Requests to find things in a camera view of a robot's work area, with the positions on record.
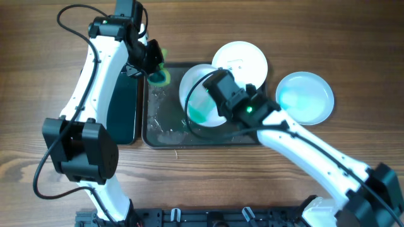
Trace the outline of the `white plate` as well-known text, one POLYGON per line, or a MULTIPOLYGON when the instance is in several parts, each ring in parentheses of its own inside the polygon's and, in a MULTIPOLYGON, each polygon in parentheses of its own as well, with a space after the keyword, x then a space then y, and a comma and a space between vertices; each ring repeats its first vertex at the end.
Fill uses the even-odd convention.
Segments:
MULTIPOLYGON (((198 64, 188 69, 179 85, 179 100, 182 108, 194 84, 206 74, 217 70, 211 64, 198 64)), ((216 103, 208 94, 203 83, 200 83, 192 92, 188 105, 188 117, 195 123, 204 127, 218 127, 226 123, 226 118, 218 115, 216 103)))
POLYGON ((241 88, 245 88, 247 84, 260 88, 268 74, 268 63, 262 51, 245 41, 230 42, 222 46, 214 55, 211 65, 228 69, 241 88))
POLYGON ((275 99, 301 125, 324 122, 335 107, 331 86, 322 77, 307 71, 285 76, 276 88, 275 99))

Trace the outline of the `green yellow sponge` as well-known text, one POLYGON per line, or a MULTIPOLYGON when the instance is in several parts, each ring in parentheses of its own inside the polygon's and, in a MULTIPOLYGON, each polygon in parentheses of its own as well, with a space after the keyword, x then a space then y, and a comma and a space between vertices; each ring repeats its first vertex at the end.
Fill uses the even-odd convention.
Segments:
POLYGON ((152 86, 167 86, 170 83, 170 73, 165 68, 167 49, 152 46, 146 50, 146 80, 152 86))

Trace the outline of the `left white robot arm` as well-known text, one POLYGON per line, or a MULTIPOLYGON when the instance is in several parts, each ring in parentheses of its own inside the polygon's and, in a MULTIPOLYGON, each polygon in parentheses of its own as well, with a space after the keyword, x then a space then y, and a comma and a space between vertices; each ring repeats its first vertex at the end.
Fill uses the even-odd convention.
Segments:
POLYGON ((116 177, 119 149, 107 131, 107 114, 118 77, 165 83, 163 53, 147 37, 148 13, 138 1, 118 1, 114 14, 100 13, 84 36, 88 44, 78 84, 56 119, 45 119, 45 159, 85 190, 99 226, 142 226, 116 177))

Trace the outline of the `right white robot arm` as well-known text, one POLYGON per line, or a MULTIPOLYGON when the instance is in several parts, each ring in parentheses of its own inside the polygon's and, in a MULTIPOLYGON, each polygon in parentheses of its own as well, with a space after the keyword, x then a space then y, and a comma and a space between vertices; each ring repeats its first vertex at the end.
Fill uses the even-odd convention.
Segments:
POLYGON ((329 193, 302 206, 307 226, 403 226, 403 194, 396 173, 384 163, 371 168, 355 160, 293 120, 279 104, 254 85, 239 87, 232 73, 208 73, 203 86, 218 113, 241 129, 230 137, 250 134, 304 170, 329 193))

